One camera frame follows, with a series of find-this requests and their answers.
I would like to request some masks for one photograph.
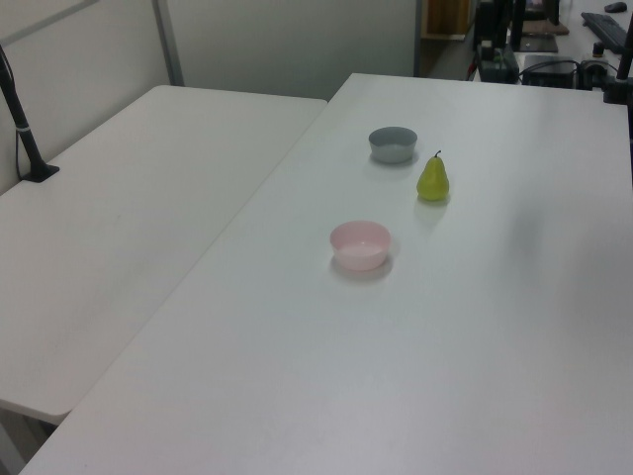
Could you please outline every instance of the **monitor stand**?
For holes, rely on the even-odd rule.
[[[570,33],[570,29],[562,23],[554,25],[549,20],[523,22],[523,34],[529,35],[532,33],[551,33],[553,35],[562,36],[568,35]]]
[[[519,52],[558,52],[556,37],[551,33],[533,33],[521,35]]]

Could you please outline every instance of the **wall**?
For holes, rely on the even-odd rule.
[[[168,84],[151,0],[100,0],[4,50],[46,161],[151,87]],[[0,194],[17,182],[14,131],[1,100]],[[22,167],[28,170],[26,159]]]
[[[419,0],[164,0],[187,86],[329,100],[352,72],[416,75]]]

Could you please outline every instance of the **black pole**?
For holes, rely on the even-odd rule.
[[[510,47],[513,51],[521,50],[521,36],[523,35],[523,17],[525,16],[526,0],[514,0],[512,6],[512,28],[510,29]]]
[[[9,65],[5,63],[5,57],[4,50],[0,46],[0,87],[2,88],[2,94],[4,94],[5,101],[7,101],[7,105],[13,116],[16,131],[18,131],[20,139],[22,139],[24,149],[31,163],[31,172],[27,173],[23,177],[23,180],[42,183],[59,171],[59,168],[57,166],[48,165],[42,160],[38,145],[31,132],[31,127],[29,127],[27,117],[20,104],[13,77],[11,77],[11,73],[9,72]]]

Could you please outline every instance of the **desk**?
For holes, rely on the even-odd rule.
[[[599,39],[588,27],[583,26],[583,17],[581,17],[581,13],[600,13],[604,15],[604,5],[606,5],[606,3],[602,4],[594,2],[592,0],[562,0],[559,19],[563,25],[569,28],[570,33],[568,35],[561,35],[556,37],[556,43],[558,45],[559,52],[518,52],[515,54],[515,57],[516,62],[519,66],[519,70],[523,70],[525,57],[529,54],[558,54],[569,56],[571,59],[578,62],[583,59],[584,54],[591,54],[591,52],[593,51],[593,44],[598,42]],[[628,11],[623,13],[611,14],[611,16],[626,31],[629,28],[631,14],[631,10],[629,9]],[[608,60],[609,64],[611,64],[616,69],[620,65],[620,57],[620,54],[614,54],[609,49],[606,49],[604,52],[604,58]],[[615,75],[615,71],[613,69],[610,69],[610,73]],[[480,80],[479,72],[477,73],[476,80]]]
[[[625,473],[626,119],[584,91],[352,75],[24,475]],[[369,159],[387,125],[418,132],[412,165]],[[438,149],[447,206],[415,198]],[[392,231],[385,267],[332,264],[353,219]]]
[[[0,406],[59,423],[323,107],[158,87],[0,197]]]

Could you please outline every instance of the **green pear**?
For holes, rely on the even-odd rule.
[[[424,171],[417,180],[417,194],[427,201],[441,201],[448,196],[446,169],[437,153],[426,162]]]

